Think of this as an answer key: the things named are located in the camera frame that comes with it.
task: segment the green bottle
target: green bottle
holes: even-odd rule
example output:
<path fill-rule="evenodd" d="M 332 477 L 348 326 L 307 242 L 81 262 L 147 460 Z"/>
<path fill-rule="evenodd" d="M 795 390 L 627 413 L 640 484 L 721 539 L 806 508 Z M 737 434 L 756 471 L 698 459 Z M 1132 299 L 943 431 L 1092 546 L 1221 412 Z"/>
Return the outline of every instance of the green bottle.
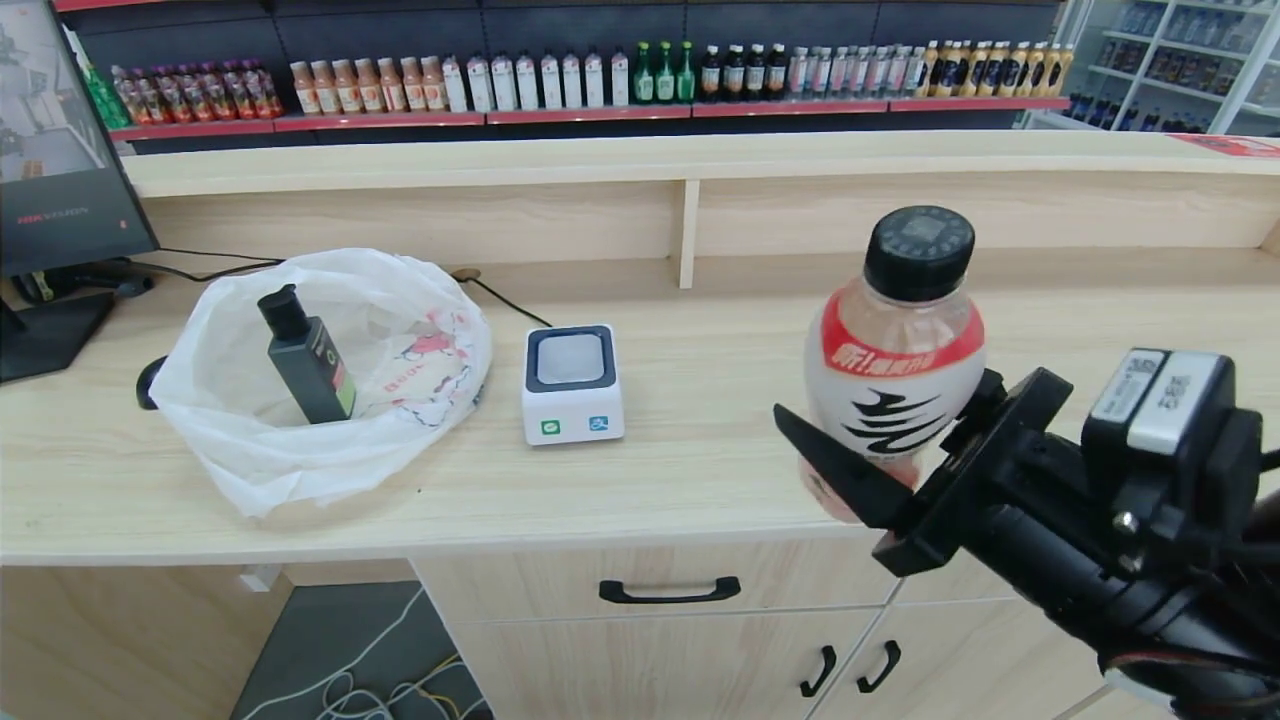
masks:
<path fill-rule="evenodd" d="M 658 102 L 669 105 L 676 99 L 676 74 L 671 72 L 671 44 L 663 40 L 659 47 L 662 47 L 662 67 L 658 68 L 658 79 L 654 85 L 657 85 Z"/>
<path fill-rule="evenodd" d="M 676 76 L 676 99 L 681 102 L 694 101 L 694 44 L 684 41 L 680 44 L 685 51 L 685 59 L 680 64 L 680 74 Z"/>
<path fill-rule="evenodd" d="M 636 105 L 648 105 L 653 102 L 653 73 L 649 70 L 649 44 L 641 42 L 640 51 L 636 54 L 636 73 L 635 73 L 635 96 Z"/>

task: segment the black handle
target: black handle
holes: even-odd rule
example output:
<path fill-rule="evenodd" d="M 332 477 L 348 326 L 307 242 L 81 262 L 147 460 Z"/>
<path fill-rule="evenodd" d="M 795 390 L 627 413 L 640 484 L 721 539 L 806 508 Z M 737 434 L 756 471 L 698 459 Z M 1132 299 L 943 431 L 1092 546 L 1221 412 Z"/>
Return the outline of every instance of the black handle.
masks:
<path fill-rule="evenodd" d="M 881 683 L 884 682 L 884 678 L 888 678 L 888 674 L 893 671 L 893 667 L 897 667 L 897 661 L 902 660 L 902 648 L 897 647 L 895 641 L 884 643 L 884 653 L 888 655 L 888 662 L 886 662 L 884 669 L 881 670 L 879 678 L 876 678 L 869 683 L 867 682 L 867 678 L 858 678 L 858 692 L 876 692 L 876 688 L 881 687 Z"/>
<path fill-rule="evenodd" d="M 614 605 L 678 605 L 684 602 L 719 602 L 742 592 L 742 583 L 733 575 L 716 578 L 716 589 L 707 594 L 684 597 L 636 597 L 628 594 L 622 580 L 600 580 L 600 600 Z"/>
<path fill-rule="evenodd" d="M 818 675 L 818 682 L 809 684 L 809 680 L 800 683 L 800 697 L 813 697 L 818 694 L 822 689 L 822 684 L 827 682 L 827 675 L 836 669 L 836 648 L 829 644 L 822 646 L 822 674 Z"/>

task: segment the black mouse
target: black mouse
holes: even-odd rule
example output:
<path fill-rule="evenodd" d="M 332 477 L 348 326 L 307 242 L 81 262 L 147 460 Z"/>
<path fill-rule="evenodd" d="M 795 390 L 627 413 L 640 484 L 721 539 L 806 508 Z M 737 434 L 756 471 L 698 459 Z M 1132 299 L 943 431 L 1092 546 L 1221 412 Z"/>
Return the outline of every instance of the black mouse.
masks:
<path fill-rule="evenodd" d="M 156 357 L 151 363 L 147 363 L 147 366 L 142 368 L 142 372 L 138 373 L 138 407 L 143 410 L 156 409 L 156 402 L 151 400 L 151 383 L 156 379 L 156 373 L 160 372 L 160 365 L 164 365 L 164 361 L 168 357 L 168 355 L 164 357 Z"/>

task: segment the counter top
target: counter top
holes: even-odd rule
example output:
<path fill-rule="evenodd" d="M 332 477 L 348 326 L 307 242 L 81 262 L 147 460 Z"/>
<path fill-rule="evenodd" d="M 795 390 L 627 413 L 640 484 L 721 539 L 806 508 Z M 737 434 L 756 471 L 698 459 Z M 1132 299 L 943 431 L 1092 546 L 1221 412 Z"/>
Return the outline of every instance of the counter top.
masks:
<path fill-rule="evenodd" d="M 803 409 L 800 351 L 856 256 L 700 260 L 672 287 L 658 260 L 495 266 L 485 281 L 557 324 L 617 332 L 627 437 L 531 450 L 518 421 L 527 322 L 483 292 L 497 357 L 480 409 L 375 491 L 247 520 L 157 413 L 133 400 L 198 287 L 123 302 L 70 370 L 0 388 L 0 561 L 192 565 L 403 557 L 449 547 L 847 533 L 803 489 L 771 406 Z M 1235 357 L 1238 396 L 1280 445 L 1280 258 L 1257 250 L 991 250 L 972 272 L 989 364 L 1075 383 L 1079 421 L 1135 345 Z M 1276 473 L 1263 479 L 1280 487 Z"/>
<path fill-rule="evenodd" d="M 1093 172 L 1280 176 L 1158 133 L 888 131 L 269 147 L 124 159 L 142 197 L 818 176 Z"/>

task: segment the floor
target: floor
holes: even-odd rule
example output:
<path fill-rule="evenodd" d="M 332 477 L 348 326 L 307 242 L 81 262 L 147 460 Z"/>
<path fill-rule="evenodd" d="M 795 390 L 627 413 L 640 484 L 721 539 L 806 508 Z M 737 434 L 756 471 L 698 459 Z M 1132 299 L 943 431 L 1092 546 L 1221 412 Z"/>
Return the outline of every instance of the floor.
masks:
<path fill-rule="evenodd" d="M 242 720 L 260 703 L 312 685 L 355 660 L 399 618 L 420 588 L 419 583 L 296 588 L 244 684 L 232 720 Z M 352 673 L 356 687 L 385 700 L 397 684 L 417 682 L 452 655 L 449 635 L 422 594 L 413 602 L 404 621 L 383 638 Z M 426 687 L 433 694 L 451 698 L 460 711 L 480 698 L 480 691 L 465 669 L 448 670 Z M 346 689 L 347 684 L 338 680 L 330 692 L 330 701 Z M 253 715 L 253 720 L 311 720 L 324 710 L 321 692 L 316 689 L 265 707 Z M 358 712 L 372 706 L 367 698 L 356 698 L 343 712 Z M 445 720 L 431 701 L 415 692 L 392 710 L 397 720 Z M 489 715 L 481 706 L 466 720 L 486 717 Z M 457 719 L 451 714 L 448 720 Z"/>

